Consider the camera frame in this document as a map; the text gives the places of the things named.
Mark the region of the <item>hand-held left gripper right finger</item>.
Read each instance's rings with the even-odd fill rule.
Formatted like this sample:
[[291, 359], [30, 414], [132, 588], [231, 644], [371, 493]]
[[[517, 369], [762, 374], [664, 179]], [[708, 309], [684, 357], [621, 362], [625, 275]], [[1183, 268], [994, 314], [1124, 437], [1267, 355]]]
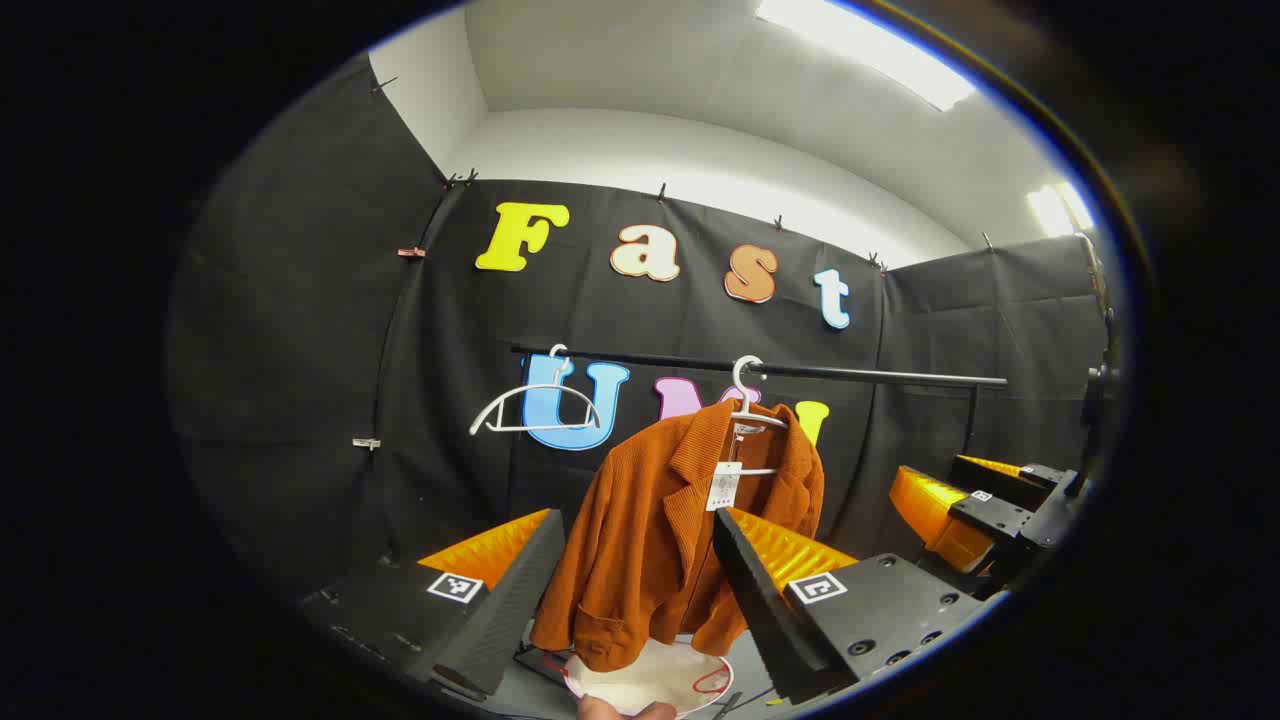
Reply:
[[737, 509], [713, 512], [713, 546], [774, 691], [792, 705], [863, 694], [923, 667], [1001, 609], [895, 553], [774, 579], [783, 541], [824, 546]]

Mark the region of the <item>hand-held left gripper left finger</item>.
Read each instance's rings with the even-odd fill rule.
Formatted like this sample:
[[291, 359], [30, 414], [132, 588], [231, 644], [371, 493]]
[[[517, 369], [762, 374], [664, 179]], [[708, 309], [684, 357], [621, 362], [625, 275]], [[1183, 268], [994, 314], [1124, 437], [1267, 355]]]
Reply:
[[561, 510], [543, 509], [419, 561], [342, 578], [298, 609], [406, 685], [485, 700], [524, 642], [564, 539]]

